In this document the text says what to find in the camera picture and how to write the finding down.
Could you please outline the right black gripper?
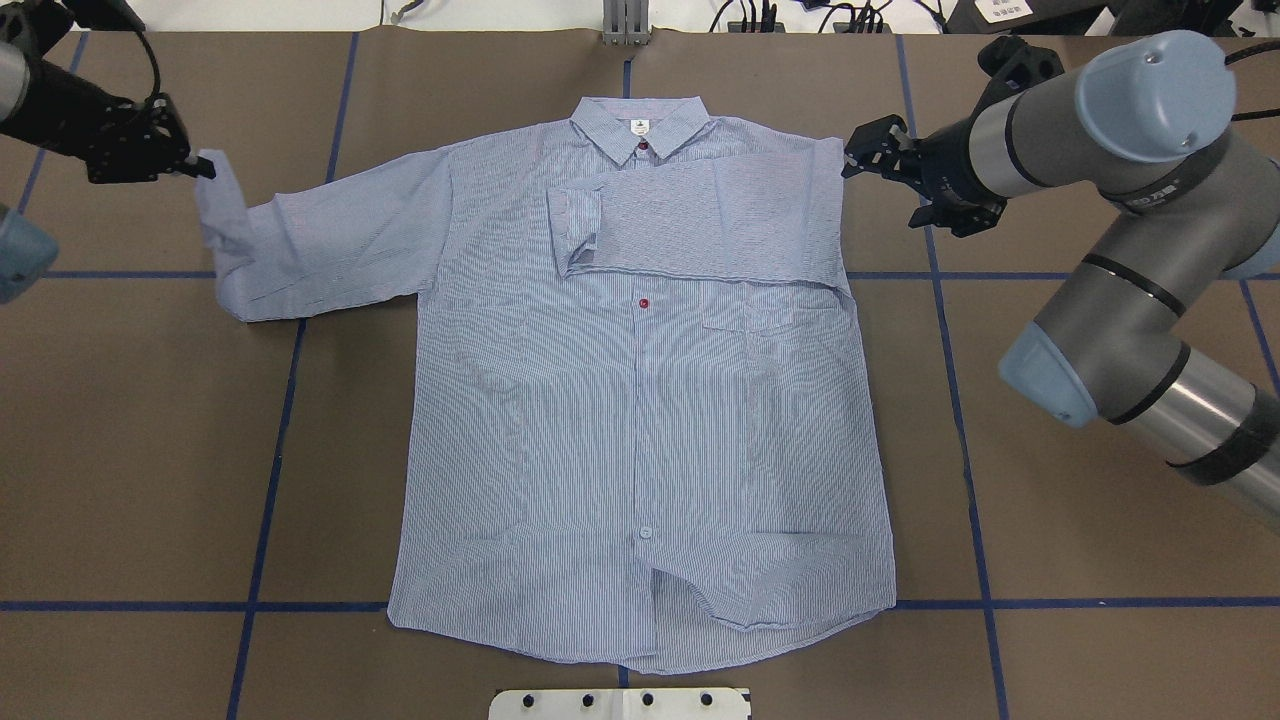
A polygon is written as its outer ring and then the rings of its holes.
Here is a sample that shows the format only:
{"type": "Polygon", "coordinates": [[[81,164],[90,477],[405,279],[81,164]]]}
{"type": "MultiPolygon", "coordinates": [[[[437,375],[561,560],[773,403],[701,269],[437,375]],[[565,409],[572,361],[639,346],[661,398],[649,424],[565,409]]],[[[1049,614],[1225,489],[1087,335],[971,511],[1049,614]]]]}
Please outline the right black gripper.
{"type": "Polygon", "coordinates": [[[970,114],[913,142],[905,119],[887,115],[859,126],[844,150],[842,177],[872,173],[909,179],[902,161],[919,176],[927,202],[910,228],[940,227],[956,237],[995,228],[1010,199],[1046,186],[1029,174],[1012,146],[1012,115],[1024,92],[1064,74],[1056,51],[1000,36],[978,54],[989,77],[970,114]]]}

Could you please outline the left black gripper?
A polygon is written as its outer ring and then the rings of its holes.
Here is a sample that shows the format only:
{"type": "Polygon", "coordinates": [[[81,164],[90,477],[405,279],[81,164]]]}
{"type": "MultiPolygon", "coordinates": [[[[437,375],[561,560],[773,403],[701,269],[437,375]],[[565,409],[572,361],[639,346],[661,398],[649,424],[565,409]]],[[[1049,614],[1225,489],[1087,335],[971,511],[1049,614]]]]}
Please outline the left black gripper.
{"type": "Polygon", "coordinates": [[[163,176],[215,179],[212,160],[193,155],[169,94],[109,108],[97,126],[74,133],[60,154],[84,164],[92,184],[155,182],[163,176]]]}

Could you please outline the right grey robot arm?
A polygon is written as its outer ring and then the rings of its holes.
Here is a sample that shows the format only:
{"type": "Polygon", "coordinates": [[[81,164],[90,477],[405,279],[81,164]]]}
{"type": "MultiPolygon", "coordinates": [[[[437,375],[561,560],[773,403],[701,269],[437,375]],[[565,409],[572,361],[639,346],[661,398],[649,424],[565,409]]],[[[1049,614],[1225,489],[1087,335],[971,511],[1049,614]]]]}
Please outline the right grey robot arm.
{"type": "Polygon", "coordinates": [[[1061,423],[1102,419],[1189,482],[1277,521],[1277,398],[1172,333],[1215,281],[1277,264],[1277,161],[1233,128],[1236,82],[1210,37],[1172,29],[1066,70],[998,36],[972,113],[924,138],[858,127],[845,177],[916,191],[913,228],[993,228],[1009,201],[1092,184],[1117,218],[998,365],[1061,423]]]}

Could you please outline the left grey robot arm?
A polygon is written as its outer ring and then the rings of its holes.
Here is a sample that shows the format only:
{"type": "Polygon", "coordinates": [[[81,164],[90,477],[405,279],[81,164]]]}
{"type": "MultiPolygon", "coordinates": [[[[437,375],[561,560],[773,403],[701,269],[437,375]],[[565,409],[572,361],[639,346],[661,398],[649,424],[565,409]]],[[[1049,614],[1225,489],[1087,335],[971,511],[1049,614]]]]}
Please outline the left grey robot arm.
{"type": "Polygon", "coordinates": [[[3,136],[82,160],[92,184],[215,178],[212,161],[192,151],[177,106],[163,91],[146,24],[129,3],[5,1],[1,18],[3,136]],[[49,61],[73,26],[137,37],[152,76],[147,97],[113,95],[49,61]]]}

